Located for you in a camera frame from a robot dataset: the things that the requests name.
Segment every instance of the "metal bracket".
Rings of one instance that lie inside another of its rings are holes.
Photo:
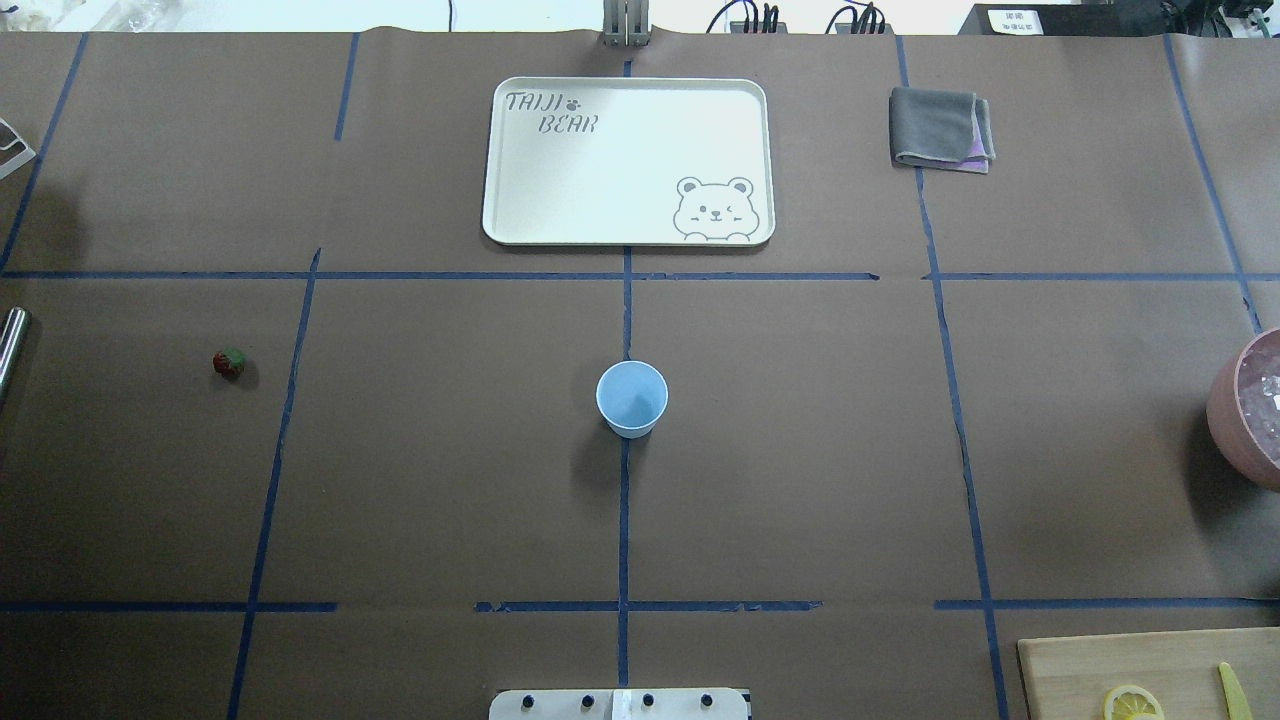
[[[604,0],[604,44],[649,45],[649,0]]]
[[[506,691],[489,720],[750,720],[750,697],[730,688]]]

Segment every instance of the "gray towel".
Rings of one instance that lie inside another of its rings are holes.
[[[973,92],[895,87],[888,145],[905,165],[986,174],[996,159],[987,101]]]

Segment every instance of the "metal rod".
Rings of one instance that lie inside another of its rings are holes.
[[[17,306],[9,310],[9,316],[4,322],[4,334],[0,334],[0,401],[9,389],[9,377],[13,375],[13,366],[18,363],[22,336],[27,333],[29,322],[31,313]]]

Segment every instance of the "sticker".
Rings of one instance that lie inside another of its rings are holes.
[[[987,19],[1000,35],[1044,35],[1036,10],[987,10]]]

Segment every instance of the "blue tape line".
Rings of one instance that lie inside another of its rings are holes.
[[[631,246],[622,249],[622,359],[631,359]]]
[[[620,452],[621,492],[618,502],[618,687],[631,680],[628,661],[628,614],[631,612],[631,441],[622,438]]]
[[[476,612],[617,612],[618,603],[612,600],[573,601],[552,600],[544,602],[477,602]]]
[[[260,602],[259,612],[337,612],[337,602]]]
[[[906,64],[906,49],[902,36],[893,36],[897,45],[897,69],[904,87],[910,87],[910,73]],[[924,199],[924,170],[915,168],[915,192],[920,205],[920,224],[924,227],[929,255],[929,278],[933,284],[933,304],[938,314],[938,333],[942,338],[942,359],[947,370],[947,389],[951,395],[951,413],[955,419],[956,436],[960,439],[960,461],[964,471],[965,496],[969,505],[969,534],[973,538],[973,557],[978,569],[978,589],[982,593],[982,615],[987,626],[987,652],[991,657],[991,676],[996,691],[996,710],[1000,720],[1009,720],[1009,698],[1005,693],[1005,669],[1000,660],[1000,638],[996,632],[996,610],[991,602],[991,578],[987,573],[987,551],[982,539],[982,519],[978,515],[978,493],[973,484],[973,465],[969,461],[969,436],[964,425],[964,409],[960,404],[960,383],[956,378],[955,355],[951,350],[951,329],[947,327],[947,313],[942,296],[942,268],[938,263],[938,247],[933,236],[933,220]]]
[[[635,273],[637,281],[878,281],[873,273]]]
[[[150,270],[5,270],[5,279],[37,281],[305,281],[307,273],[289,272],[150,272]]]
[[[485,273],[326,270],[321,281],[620,281],[622,273]]]
[[[979,600],[940,600],[934,610],[982,610]],[[1125,610],[1125,609],[1219,609],[1280,607],[1274,597],[1085,597],[1048,600],[993,600],[996,610]]]
[[[631,603],[632,612],[809,612],[819,607],[819,600],[675,600]]]
[[[243,602],[0,602],[5,612],[244,612]],[[259,607],[259,612],[337,612],[337,602],[274,602]]]
[[[9,238],[4,243],[4,252],[0,252],[0,270],[9,264],[13,255],[13,246],[18,242],[18,233],[22,232],[22,220],[27,217],[27,208],[31,205],[31,196],[36,192],[36,182],[40,179],[40,170],[45,167],[45,158],[54,143],[54,135],[58,132],[58,123],[63,118],[63,109],[67,106],[67,97],[72,94],[72,85],[76,83],[76,73],[79,72],[81,60],[84,58],[84,47],[88,45],[88,33],[81,33],[79,45],[76,46],[76,56],[72,58],[72,67],[67,70],[67,79],[63,81],[63,91],[58,95],[58,104],[54,105],[54,114],[49,118],[49,128],[45,129],[45,140],[40,143],[40,152],[32,161],[31,176],[27,178],[27,187],[22,191],[18,201],[18,211],[13,217],[13,225],[9,227]]]
[[[922,279],[931,279],[925,275]],[[1075,281],[1075,282],[1235,282],[1231,273],[940,273],[951,281]]]
[[[338,124],[333,138],[342,141],[342,128],[347,124],[347,102],[351,100],[351,79],[356,77],[356,50],[360,49],[360,33],[351,33],[351,51],[347,54],[347,78],[342,82],[342,102],[338,105]]]
[[[893,44],[897,46],[897,81],[902,83],[902,87],[911,87],[911,79],[906,72],[906,45],[902,44],[902,36],[895,35]]]
[[[1187,124],[1187,135],[1192,141],[1192,150],[1196,152],[1196,163],[1201,169],[1201,178],[1208,191],[1208,201],[1213,206],[1213,217],[1217,218],[1217,227],[1222,232],[1222,242],[1226,243],[1226,254],[1231,258],[1231,268],[1240,282],[1240,295],[1244,306],[1249,313],[1249,322],[1253,323],[1253,332],[1262,333],[1262,322],[1258,319],[1257,305],[1253,304],[1253,292],[1248,281],[1244,279],[1244,265],[1240,263],[1240,254],[1235,249],[1235,238],[1231,237],[1231,228],[1226,224],[1226,215],[1222,213],[1222,202],[1217,197],[1217,186],[1213,184],[1213,174],[1208,170],[1204,160],[1204,151],[1201,149],[1199,133],[1196,132],[1196,122],[1192,120],[1190,108],[1187,105],[1187,94],[1183,92],[1183,78],[1178,72],[1178,60],[1174,58],[1174,42],[1170,35],[1165,35],[1165,59],[1169,61],[1169,74],[1174,81],[1174,95],[1178,96],[1178,108],[1183,111],[1183,123]]]
[[[284,466],[284,441],[289,433],[289,419],[293,415],[293,398],[298,387],[298,365],[302,361],[302,343],[307,337],[307,322],[311,318],[311,299],[316,288],[316,269],[320,266],[320,250],[311,258],[307,277],[307,290],[302,296],[302,313],[298,318],[298,334],[293,341],[293,363],[289,365],[289,382],[284,393],[284,409],[280,413],[280,430],[275,438],[275,457],[271,460],[271,482],[266,488],[266,502],[262,506],[262,528],[257,537],[257,556],[253,559],[253,577],[248,587],[248,603],[244,611],[244,625],[241,629],[239,652],[236,657],[236,675],[232,679],[232,697],[227,706],[227,719],[234,720],[239,712],[239,696],[244,685],[244,667],[248,664],[248,648],[253,639],[253,616],[257,612],[259,592],[262,588],[262,569],[266,566],[266,548],[271,539],[271,519],[275,515],[275,498],[280,488],[280,469]]]

